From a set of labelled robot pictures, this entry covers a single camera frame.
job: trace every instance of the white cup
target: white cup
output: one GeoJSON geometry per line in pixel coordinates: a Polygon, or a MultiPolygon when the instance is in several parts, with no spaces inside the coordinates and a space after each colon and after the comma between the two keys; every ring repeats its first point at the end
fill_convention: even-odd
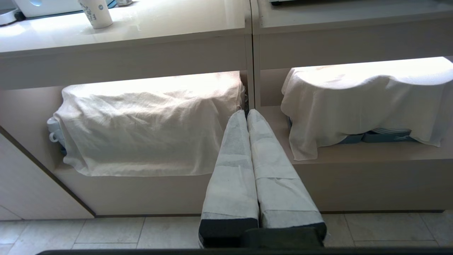
{"type": "Polygon", "coordinates": [[[106,0],[78,1],[93,28],[103,28],[113,24],[106,0]]]}

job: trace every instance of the floor tile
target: floor tile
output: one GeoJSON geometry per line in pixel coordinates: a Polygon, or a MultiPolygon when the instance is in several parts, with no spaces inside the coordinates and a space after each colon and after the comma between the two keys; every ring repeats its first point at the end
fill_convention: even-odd
{"type": "Polygon", "coordinates": [[[16,242],[28,223],[28,221],[0,221],[0,244],[16,242]]]}
{"type": "Polygon", "coordinates": [[[439,247],[436,241],[355,241],[356,247],[439,247]]]}
{"type": "Polygon", "coordinates": [[[74,244],[73,250],[85,250],[85,249],[135,249],[136,243],[127,244],[74,244]]]}
{"type": "Polygon", "coordinates": [[[418,213],[346,214],[354,241],[434,240],[418,213]]]}
{"type": "Polygon", "coordinates": [[[8,255],[35,255],[72,248],[85,220],[31,221],[8,255]]]}
{"type": "Polygon", "coordinates": [[[440,246],[453,246],[453,210],[443,213],[420,213],[440,246]]]}
{"type": "Polygon", "coordinates": [[[146,218],[137,249],[199,248],[200,217],[146,218]]]}
{"type": "Polygon", "coordinates": [[[0,245],[0,255],[7,255],[13,244],[0,245]]]}
{"type": "Polygon", "coordinates": [[[142,217],[87,220],[76,243],[136,243],[144,220],[142,217]]]}
{"type": "Polygon", "coordinates": [[[325,247],[354,246],[344,214],[323,214],[323,219],[327,225],[327,236],[324,240],[325,247]]]}

